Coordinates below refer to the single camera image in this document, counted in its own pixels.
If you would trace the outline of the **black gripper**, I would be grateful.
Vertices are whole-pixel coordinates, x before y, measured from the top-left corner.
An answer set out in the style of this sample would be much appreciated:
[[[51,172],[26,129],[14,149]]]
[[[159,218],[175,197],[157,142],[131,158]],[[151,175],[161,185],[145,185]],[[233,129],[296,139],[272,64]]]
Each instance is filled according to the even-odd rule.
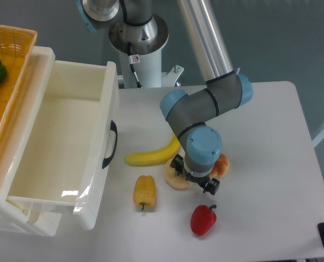
[[[215,195],[220,188],[220,181],[216,178],[209,178],[210,170],[206,172],[196,172],[184,166],[184,159],[180,154],[176,154],[171,161],[170,167],[175,169],[176,175],[183,175],[187,181],[198,184],[203,193]]]

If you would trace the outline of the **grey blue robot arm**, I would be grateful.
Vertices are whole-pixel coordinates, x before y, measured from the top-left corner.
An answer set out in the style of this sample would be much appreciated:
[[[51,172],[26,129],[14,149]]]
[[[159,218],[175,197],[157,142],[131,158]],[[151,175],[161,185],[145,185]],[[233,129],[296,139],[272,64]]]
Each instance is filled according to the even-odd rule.
[[[154,62],[146,56],[160,51],[168,40],[165,21],[152,11],[151,1],[77,1],[77,8],[94,32],[109,27],[111,44],[123,54],[125,87],[147,86],[147,71]],[[215,194],[220,186],[210,174],[220,156],[222,140],[206,122],[238,108],[253,96],[248,78],[234,71],[209,1],[178,1],[190,42],[206,87],[188,95],[168,93],[160,109],[185,151],[171,167],[187,181]]]

